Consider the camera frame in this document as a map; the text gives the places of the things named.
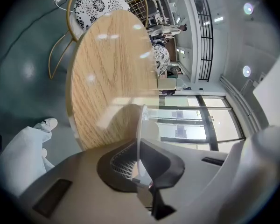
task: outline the white wall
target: white wall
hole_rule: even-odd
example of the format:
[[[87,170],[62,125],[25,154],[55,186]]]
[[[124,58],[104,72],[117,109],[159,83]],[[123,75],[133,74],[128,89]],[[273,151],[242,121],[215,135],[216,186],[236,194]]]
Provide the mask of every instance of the white wall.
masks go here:
[[[191,87],[192,90],[182,90],[176,91],[176,95],[214,95],[214,96],[225,96],[226,91],[218,82],[206,82],[198,81],[196,83],[185,82],[186,85]]]
[[[212,19],[223,16],[224,20],[214,25],[216,34],[224,32],[220,46],[214,45],[211,81],[219,76],[223,54],[226,52],[224,76],[240,91],[248,78],[243,76],[243,67],[249,65],[249,79],[258,81],[262,73],[267,74],[280,55],[280,27],[270,15],[265,0],[208,0]],[[251,15],[244,13],[245,3],[251,3],[254,11]],[[268,125],[266,116],[253,94],[254,87],[247,86],[244,98],[254,111],[262,128]]]
[[[180,34],[176,35],[177,44],[178,46],[184,48],[192,48],[192,33],[190,29],[189,23],[189,14],[187,11],[187,7],[184,0],[171,0],[170,2],[176,2],[177,11],[174,13],[175,21],[178,17],[181,18],[181,21],[177,25],[183,25],[184,23],[187,24],[188,29],[186,31],[182,31]]]
[[[280,56],[253,93],[262,107],[269,124],[280,126]]]
[[[195,72],[192,70],[192,49],[182,47],[182,46],[176,46],[179,50],[183,50],[185,54],[182,54],[181,52],[177,52],[177,60],[184,66],[184,68],[189,73],[189,77],[191,77],[192,72]]]

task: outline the wood grain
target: wood grain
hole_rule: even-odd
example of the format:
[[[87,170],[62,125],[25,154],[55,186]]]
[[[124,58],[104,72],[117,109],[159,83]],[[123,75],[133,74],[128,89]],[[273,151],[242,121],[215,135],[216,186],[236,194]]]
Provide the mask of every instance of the wood grain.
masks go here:
[[[140,105],[158,105],[153,48],[128,11],[100,17],[80,38],[66,81],[67,111],[82,149],[136,137]]]

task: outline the ceiling light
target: ceiling light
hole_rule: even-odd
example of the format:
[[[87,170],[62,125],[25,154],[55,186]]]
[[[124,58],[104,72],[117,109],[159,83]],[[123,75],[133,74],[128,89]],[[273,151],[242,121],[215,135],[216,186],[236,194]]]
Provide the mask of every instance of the ceiling light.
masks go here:
[[[217,21],[222,21],[224,18],[223,17],[218,17],[214,20],[214,22],[217,22]]]
[[[245,3],[244,5],[244,12],[248,15],[251,15],[253,13],[253,6],[250,3]]]
[[[251,69],[250,69],[250,67],[247,66],[247,65],[244,66],[244,68],[243,68],[243,75],[244,75],[244,77],[249,77],[250,74],[251,74]]]

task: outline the floor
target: floor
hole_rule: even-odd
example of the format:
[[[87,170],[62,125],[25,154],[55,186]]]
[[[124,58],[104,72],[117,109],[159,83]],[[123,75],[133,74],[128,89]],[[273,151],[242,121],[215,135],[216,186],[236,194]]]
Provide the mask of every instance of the floor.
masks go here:
[[[17,0],[0,24],[0,59],[19,33],[34,19],[54,9],[53,0]],[[0,67],[0,132],[3,146],[24,127],[54,117],[58,126],[44,143],[54,165],[81,151],[71,130],[65,106],[65,79],[72,44],[53,80],[48,57],[55,42],[67,31],[65,11],[57,9],[29,28],[11,48]],[[56,64],[69,42],[67,37],[54,52]]]

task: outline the patterned seat cushion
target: patterned seat cushion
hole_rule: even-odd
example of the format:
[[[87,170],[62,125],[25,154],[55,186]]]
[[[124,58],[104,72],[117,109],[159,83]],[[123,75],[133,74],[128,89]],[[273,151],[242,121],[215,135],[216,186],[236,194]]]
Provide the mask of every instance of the patterned seat cushion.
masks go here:
[[[100,16],[113,10],[130,11],[130,6],[126,0],[77,0],[74,5],[77,22],[84,31]]]
[[[159,44],[155,44],[153,48],[157,73],[158,76],[160,76],[167,69],[170,62],[170,56],[168,50]]]

